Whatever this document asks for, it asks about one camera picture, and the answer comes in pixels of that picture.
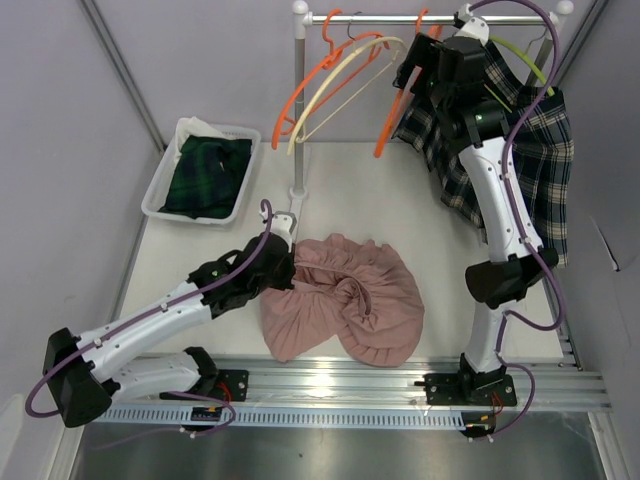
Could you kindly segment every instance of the white cloth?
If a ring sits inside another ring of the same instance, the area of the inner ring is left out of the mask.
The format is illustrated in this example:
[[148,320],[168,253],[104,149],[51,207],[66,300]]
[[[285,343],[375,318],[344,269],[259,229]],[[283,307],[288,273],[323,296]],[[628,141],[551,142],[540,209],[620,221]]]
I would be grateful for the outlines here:
[[222,133],[220,130],[213,128],[207,122],[203,122],[198,117],[181,118],[176,125],[176,154],[173,157],[173,164],[177,165],[180,161],[182,153],[182,145],[187,141],[189,137],[213,137],[213,138],[225,138],[229,140],[229,136]]

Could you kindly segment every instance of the cream hanger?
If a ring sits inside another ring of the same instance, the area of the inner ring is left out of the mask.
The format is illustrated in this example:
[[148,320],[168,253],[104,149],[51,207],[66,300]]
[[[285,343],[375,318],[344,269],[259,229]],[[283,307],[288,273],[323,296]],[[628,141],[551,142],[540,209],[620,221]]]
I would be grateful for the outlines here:
[[[398,49],[396,49],[396,50],[394,50],[392,52],[391,61],[387,65],[385,65],[378,73],[376,73],[373,76],[373,78],[371,78],[367,83],[365,83],[362,87],[360,87],[353,95],[351,95],[342,105],[340,105],[329,116],[327,116],[327,118],[325,118],[322,122],[320,122],[320,124],[317,127],[315,127],[311,132],[305,133],[304,124],[305,124],[307,118],[309,117],[309,115],[311,114],[311,110],[313,109],[315,104],[320,100],[320,98],[322,97],[322,94],[329,87],[329,85],[331,85],[333,80],[340,74],[340,72],[342,72],[342,70],[344,70],[358,56],[362,55],[365,52],[369,52],[373,47],[375,47],[376,45],[378,45],[380,43],[387,43],[387,44],[395,43],[395,44],[397,44],[399,46]],[[336,68],[334,68],[333,71],[327,76],[325,81],[322,82],[322,85],[320,85],[320,88],[318,88],[318,91],[315,93],[315,95],[313,96],[311,101],[306,105],[304,111],[302,112],[302,115],[300,116],[300,118],[296,122],[295,128],[291,132],[291,137],[289,138],[289,146],[287,148],[287,155],[291,155],[293,153],[293,146],[295,145],[296,142],[297,143],[302,143],[302,142],[307,141],[325,123],[327,123],[329,120],[331,120],[331,118],[333,118],[333,116],[335,114],[337,114],[340,110],[342,110],[345,106],[347,106],[349,104],[349,102],[351,102],[351,100],[353,100],[356,96],[358,96],[358,94],[360,94],[360,92],[362,92],[376,78],[378,78],[386,70],[388,70],[394,64],[394,62],[395,62],[396,58],[398,57],[398,54],[400,53],[401,50],[406,54],[407,47],[406,47],[404,41],[402,41],[398,37],[380,37],[380,38],[375,38],[375,39],[367,42],[366,44],[362,45],[361,47],[358,47],[357,49],[355,49],[348,57],[346,57],[340,63],[340,65],[338,65]],[[302,136],[298,137],[298,134],[300,133],[301,130],[302,130]]]

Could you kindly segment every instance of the plaid skirt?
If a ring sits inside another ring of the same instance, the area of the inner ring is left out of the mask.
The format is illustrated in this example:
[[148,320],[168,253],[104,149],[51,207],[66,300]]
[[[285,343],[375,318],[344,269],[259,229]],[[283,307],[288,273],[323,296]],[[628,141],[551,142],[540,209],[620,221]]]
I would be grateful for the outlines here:
[[[515,125],[539,89],[522,85],[492,43],[487,44],[485,83],[511,107],[505,112]],[[567,264],[567,186],[573,160],[573,139],[562,91],[546,96],[515,137],[513,161],[529,216],[544,246],[558,252],[558,266]],[[422,152],[430,171],[438,173],[442,202],[460,211],[484,233],[480,206],[467,172],[451,155],[428,99],[414,98],[398,128],[397,137]]]

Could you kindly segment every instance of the white metal pole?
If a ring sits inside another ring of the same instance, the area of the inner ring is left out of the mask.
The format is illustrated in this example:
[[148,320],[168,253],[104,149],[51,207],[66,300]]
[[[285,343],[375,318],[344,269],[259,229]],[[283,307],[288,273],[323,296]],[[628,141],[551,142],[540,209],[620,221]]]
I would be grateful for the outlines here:
[[[307,28],[304,25],[304,19],[309,13],[309,5],[304,0],[296,0],[293,2],[293,31],[295,37],[295,87],[304,80],[304,55],[305,42],[307,36]],[[304,89],[296,97],[295,104],[295,121],[297,122],[304,111]],[[296,143],[294,149],[294,183],[291,189],[292,199],[303,199],[306,196],[304,186],[304,143]]]
[[[517,15],[488,15],[482,16],[489,25],[502,26],[532,26],[544,25],[544,20],[538,16]],[[322,25],[327,15],[314,15],[309,13],[304,18],[304,25]],[[415,25],[417,15],[334,15],[329,20],[331,25]],[[425,15],[422,17],[422,25],[453,25],[453,15]]]
[[104,51],[107,53],[109,61],[115,68],[131,103],[147,129],[147,132],[151,137],[151,141],[162,155],[167,146],[162,139],[160,129],[158,128],[153,115],[151,115],[151,111],[149,110],[142,93],[140,93],[140,89],[133,79],[129,66],[127,65],[120,48],[116,44],[116,41],[109,30],[109,26],[107,25],[96,0],[78,0],[78,4],[89,20],[89,23],[96,34],[96,38],[102,47],[104,47]]

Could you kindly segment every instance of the orange hanger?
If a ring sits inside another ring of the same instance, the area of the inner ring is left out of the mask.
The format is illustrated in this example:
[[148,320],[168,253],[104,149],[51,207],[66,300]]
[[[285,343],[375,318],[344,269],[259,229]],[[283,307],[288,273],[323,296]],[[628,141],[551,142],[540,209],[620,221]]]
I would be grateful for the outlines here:
[[[327,29],[329,27],[329,21],[331,20],[331,17],[333,17],[334,15],[339,15],[341,13],[342,11],[340,9],[332,10],[331,12],[329,12],[326,20],[324,21],[324,25],[322,26],[322,38],[329,44],[329,53],[322,59],[322,61],[318,65],[316,65],[313,68],[313,70],[311,70],[311,72],[304,78],[304,80],[300,83],[300,85],[297,86],[297,88],[295,89],[291,97],[289,97],[289,100],[285,104],[284,108],[280,112],[280,115],[278,116],[278,120],[276,121],[276,124],[273,128],[273,135],[271,137],[271,147],[274,150],[278,148],[278,141],[280,139],[280,135],[289,135],[295,128],[296,122],[291,117],[287,116],[287,112],[292,107],[296,97],[300,95],[300,92],[309,84],[311,79],[314,78],[315,75],[317,75],[318,72],[320,72],[320,70],[327,70],[335,66],[335,64],[338,61],[340,61],[340,59],[342,58],[342,54],[344,53],[344,50],[350,47],[351,45],[353,45],[354,43],[369,37],[380,38],[384,36],[380,32],[362,33],[354,37],[353,39],[347,40],[342,45],[335,47],[333,39],[329,37],[327,33]],[[387,44],[386,42],[383,43],[383,47],[386,48],[387,50],[390,49],[389,44]],[[366,59],[366,61],[361,66],[359,66],[355,71],[353,71],[347,78],[345,78],[342,82],[340,82],[339,85],[333,88],[327,95],[325,95],[311,110],[311,113],[318,110],[331,97],[333,97],[342,87],[344,87],[347,83],[353,80],[360,72],[362,72],[362,70],[364,70],[367,66],[369,66],[378,57],[383,47],[372,47],[371,52],[369,53],[369,56]],[[290,127],[287,128],[286,130],[282,130],[284,122],[287,122],[290,124]]]
[[[420,14],[418,15],[418,20],[416,21],[416,35],[420,33],[420,26],[422,25],[422,17],[425,16],[427,13],[429,13],[428,8],[423,8],[422,10],[420,10]],[[442,28],[443,28],[442,25],[434,25],[429,29],[429,32],[427,33],[427,35],[429,35],[432,38],[435,38],[436,40],[440,40],[440,36],[442,35]],[[376,148],[373,151],[373,156],[376,158],[380,158],[380,155],[382,155],[382,152],[384,151],[384,146],[389,141],[389,137],[393,132],[394,126],[397,125],[397,123],[400,121],[400,118],[402,117],[403,112],[407,109],[407,106],[409,105],[410,95],[407,95],[406,98],[404,99],[404,102],[402,102],[403,95],[404,95],[404,89],[398,90],[398,92],[396,93],[396,98],[393,100],[393,104],[391,105],[391,110],[387,115],[387,119],[384,122],[382,131],[378,136],[378,141],[376,142]]]

